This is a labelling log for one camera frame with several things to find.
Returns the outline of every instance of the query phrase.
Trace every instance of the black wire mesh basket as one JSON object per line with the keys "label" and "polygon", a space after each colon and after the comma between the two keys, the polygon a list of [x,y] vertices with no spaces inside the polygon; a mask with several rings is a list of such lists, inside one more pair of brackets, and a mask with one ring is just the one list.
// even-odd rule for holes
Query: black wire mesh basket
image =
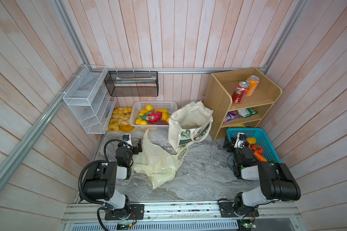
{"label": "black wire mesh basket", "polygon": [[158,96],[156,71],[108,71],[104,82],[111,96]]}

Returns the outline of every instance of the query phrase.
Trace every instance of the wooden cabinet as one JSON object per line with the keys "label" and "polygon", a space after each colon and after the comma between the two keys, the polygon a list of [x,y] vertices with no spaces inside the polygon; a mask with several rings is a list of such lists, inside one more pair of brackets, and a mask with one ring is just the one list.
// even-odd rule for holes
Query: wooden cabinet
{"label": "wooden cabinet", "polygon": [[[244,97],[241,104],[234,104],[232,95],[236,85],[250,75],[260,78],[259,85],[252,96]],[[257,127],[281,93],[282,89],[256,68],[212,73],[204,99],[204,105],[213,110],[213,124],[209,132],[212,139],[224,138],[227,128],[237,123]],[[236,118],[223,123],[227,112],[243,108],[253,108],[258,113],[248,118]]]}

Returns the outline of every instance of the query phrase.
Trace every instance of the marble floor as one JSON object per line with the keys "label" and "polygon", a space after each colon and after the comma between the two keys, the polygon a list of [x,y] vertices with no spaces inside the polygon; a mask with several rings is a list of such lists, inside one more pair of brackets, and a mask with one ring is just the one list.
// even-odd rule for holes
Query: marble floor
{"label": "marble floor", "polygon": [[[103,160],[104,144],[110,139],[121,139],[123,132],[107,132],[96,159]],[[132,145],[135,146],[144,131],[131,132]],[[161,146],[170,154],[176,154],[167,140],[168,131],[149,131],[152,143]],[[245,192],[259,186],[259,181],[238,180],[227,165],[230,153],[223,148],[223,139],[213,142],[208,136],[198,144],[189,147],[183,164],[176,176],[153,190],[152,183],[142,173],[132,171],[128,180],[116,181],[116,190],[127,195],[130,201],[171,201],[171,200],[218,200],[234,199],[238,192]],[[116,161],[117,142],[108,144],[108,159]]]}

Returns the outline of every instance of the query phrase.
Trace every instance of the soda can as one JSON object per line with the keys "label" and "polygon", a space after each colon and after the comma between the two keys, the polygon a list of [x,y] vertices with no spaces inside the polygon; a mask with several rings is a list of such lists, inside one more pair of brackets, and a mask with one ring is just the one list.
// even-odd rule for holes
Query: soda can
{"label": "soda can", "polygon": [[239,82],[233,93],[233,103],[240,104],[243,101],[245,94],[249,89],[249,84],[246,82]]}
{"label": "soda can", "polygon": [[249,84],[249,90],[245,96],[250,97],[253,94],[256,87],[258,86],[260,78],[255,75],[251,75],[250,77],[248,77],[246,82]]}

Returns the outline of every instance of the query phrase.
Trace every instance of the blue plastic basket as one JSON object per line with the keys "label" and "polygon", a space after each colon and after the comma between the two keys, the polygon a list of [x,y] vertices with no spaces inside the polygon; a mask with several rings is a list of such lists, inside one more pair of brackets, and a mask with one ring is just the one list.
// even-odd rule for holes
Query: blue plastic basket
{"label": "blue plastic basket", "polygon": [[238,132],[244,133],[248,137],[254,137],[257,139],[257,144],[261,145],[264,148],[264,153],[262,154],[268,161],[275,161],[281,163],[279,156],[277,155],[274,147],[272,146],[269,138],[266,135],[266,132],[261,128],[254,127],[234,127],[227,129],[227,137],[229,141],[231,138],[236,138]]}

